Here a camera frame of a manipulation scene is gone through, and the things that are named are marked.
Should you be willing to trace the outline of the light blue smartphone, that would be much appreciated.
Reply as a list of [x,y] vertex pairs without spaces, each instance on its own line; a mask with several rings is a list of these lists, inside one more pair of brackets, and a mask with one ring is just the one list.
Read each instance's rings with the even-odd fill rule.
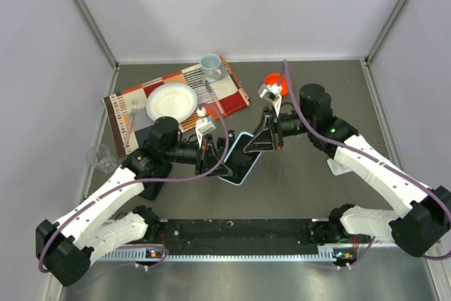
[[253,134],[242,131],[237,135],[225,156],[225,165],[232,170],[231,176],[219,176],[218,179],[239,186],[258,162],[261,152],[244,153],[246,144],[254,137]]

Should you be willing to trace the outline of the black round-base phone stand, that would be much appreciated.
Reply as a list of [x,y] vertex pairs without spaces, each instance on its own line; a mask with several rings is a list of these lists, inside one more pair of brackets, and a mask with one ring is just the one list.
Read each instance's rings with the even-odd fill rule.
[[234,130],[228,131],[228,140],[229,140],[229,147],[232,147],[233,143],[235,142],[236,136]]

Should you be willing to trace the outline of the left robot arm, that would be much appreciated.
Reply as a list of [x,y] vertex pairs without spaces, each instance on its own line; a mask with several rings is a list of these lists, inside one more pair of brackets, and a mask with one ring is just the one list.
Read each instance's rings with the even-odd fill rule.
[[136,149],[112,176],[79,206],[54,222],[45,219],[36,228],[38,269],[62,285],[80,280],[99,258],[136,240],[152,242],[160,226],[131,212],[111,225],[106,221],[120,207],[143,192],[158,192],[165,183],[188,183],[207,176],[230,173],[226,154],[230,138],[217,149],[210,133],[197,142],[178,138],[174,118],[159,118],[147,143]]

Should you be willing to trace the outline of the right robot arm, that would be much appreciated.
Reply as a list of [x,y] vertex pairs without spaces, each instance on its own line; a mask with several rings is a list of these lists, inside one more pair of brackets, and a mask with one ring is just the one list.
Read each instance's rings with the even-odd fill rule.
[[259,88],[259,96],[271,105],[264,108],[244,151],[276,151],[285,137],[307,134],[328,156],[333,175],[357,174],[390,205],[389,210],[353,204],[333,210],[330,236],[339,242],[357,234],[392,240],[407,254],[427,258],[432,246],[450,231],[450,191],[443,186],[431,189],[379,154],[356,128],[333,114],[331,97],[321,85],[303,86],[289,113],[280,112],[281,90],[280,85]]

